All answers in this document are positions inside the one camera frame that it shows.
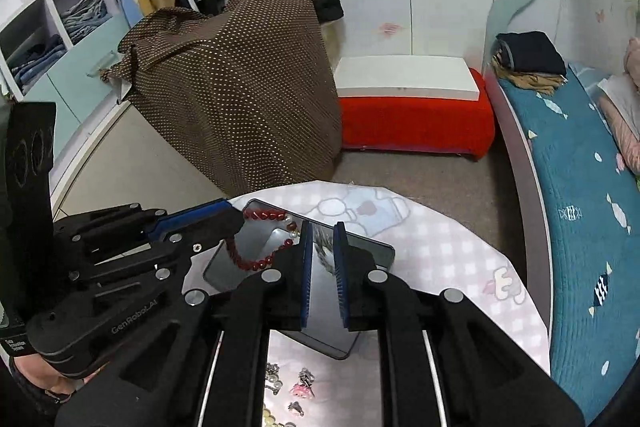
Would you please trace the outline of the person left hand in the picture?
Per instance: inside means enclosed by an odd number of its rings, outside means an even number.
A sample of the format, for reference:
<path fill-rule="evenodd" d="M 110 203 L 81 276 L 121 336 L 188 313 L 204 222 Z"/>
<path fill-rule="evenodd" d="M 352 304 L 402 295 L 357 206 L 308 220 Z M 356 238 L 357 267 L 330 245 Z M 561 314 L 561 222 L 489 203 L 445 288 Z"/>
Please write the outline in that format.
<path fill-rule="evenodd" d="M 55 397 L 67 398 L 84 387 L 105 365 L 81 379 L 68 378 L 58 372 L 40 355 L 23 355 L 13 358 L 15 369 L 36 388 Z"/>

